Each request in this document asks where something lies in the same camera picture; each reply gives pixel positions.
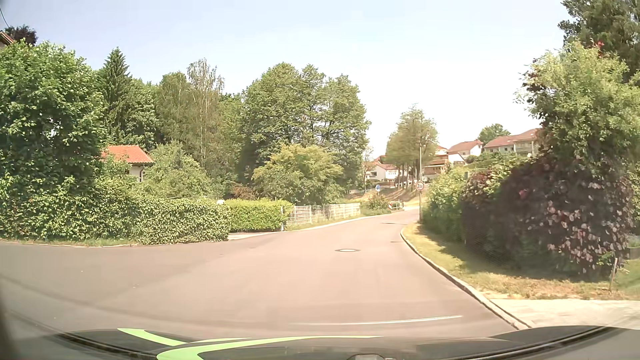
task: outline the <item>house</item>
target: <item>house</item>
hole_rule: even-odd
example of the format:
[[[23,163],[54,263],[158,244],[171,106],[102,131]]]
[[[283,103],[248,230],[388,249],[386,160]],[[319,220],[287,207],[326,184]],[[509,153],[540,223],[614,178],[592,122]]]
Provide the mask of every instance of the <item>house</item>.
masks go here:
[[[499,136],[486,143],[483,151],[487,152],[515,152],[519,155],[534,155],[538,151],[538,131],[530,129],[522,134]]]
[[[450,147],[447,153],[459,154],[463,159],[466,159],[469,155],[480,155],[482,153],[482,145],[483,143],[480,140],[461,142]]]
[[[513,135],[498,136],[489,141],[483,147],[484,152],[515,152],[513,145]]]
[[[535,155],[538,153],[538,148],[540,147],[538,131],[540,131],[539,128],[530,129],[514,136],[513,144],[518,155],[529,156],[530,154]]]
[[[137,145],[112,145],[107,146],[107,149],[102,152],[102,157],[106,158],[109,155],[113,155],[116,160],[125,160],[131,165],[129,174],[138,178],[138,181],[142,181],[145,175],[145,167],[149,167],[154,164],[154,161],[140,149]]]
[[[397,169],[395,165],[392,164],[383,164],[380,161],[380,158],[384,155],[378,156],[375,160],[370,163],[365,164],[367,167],[366,179],[385,181],[385,180],[396,180],[400,171]]]
[[[445,172],[449,164],[464,164],[465,160],[457,152],[449,152],[445,147],[438,145],[433,159],[422,167],[422,175],[426,179],[434,179]]]
[[[10,37],[9,34],[5,33],[4,31],[0,31],[0,50],[2,50],[6,46],[13,44],[14,42],[15,40]]]

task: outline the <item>car hood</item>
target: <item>car hood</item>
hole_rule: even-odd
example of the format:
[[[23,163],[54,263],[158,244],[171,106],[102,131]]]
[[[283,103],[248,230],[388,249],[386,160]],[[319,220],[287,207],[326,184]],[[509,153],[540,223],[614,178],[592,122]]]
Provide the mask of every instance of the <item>car hood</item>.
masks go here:
[[[194,339],[144,329],[64,332],[17,341],[23,358],[158,360],[391,360],[470,359],[518,352],[606,331],[606,327],[558,326],[507,332],[488,338],[388,336],[289,336]]]

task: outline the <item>street lamp pole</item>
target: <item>street lamp pole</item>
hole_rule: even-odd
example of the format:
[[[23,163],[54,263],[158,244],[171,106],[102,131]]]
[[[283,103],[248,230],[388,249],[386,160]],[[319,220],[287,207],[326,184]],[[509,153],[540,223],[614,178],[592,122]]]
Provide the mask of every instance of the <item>street lamp pole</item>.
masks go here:
[[[418,181],[422,181],[422,139],[420,139]],[[418,191],[418,219],[422,221],[422,191]]]

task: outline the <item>road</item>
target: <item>road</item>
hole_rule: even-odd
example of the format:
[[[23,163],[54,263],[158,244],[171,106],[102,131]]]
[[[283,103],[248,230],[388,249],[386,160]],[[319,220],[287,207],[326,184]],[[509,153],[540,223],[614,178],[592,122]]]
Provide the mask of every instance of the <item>road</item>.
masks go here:
[[[221,243],[0,243],[0,290],[17,337],[35,334],[33,323],[203,339],[513,331],[402,241],[400,230],[416,219],[411,210]]]

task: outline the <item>metal fence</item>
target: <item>metal fence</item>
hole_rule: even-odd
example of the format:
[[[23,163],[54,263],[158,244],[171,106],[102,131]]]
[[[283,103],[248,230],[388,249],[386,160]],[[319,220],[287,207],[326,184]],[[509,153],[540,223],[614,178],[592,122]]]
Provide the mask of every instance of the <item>metal fence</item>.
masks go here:
[[[323,220],[354,217],[360,214],[360,203],[294,206],[287,224],[313,224]]]

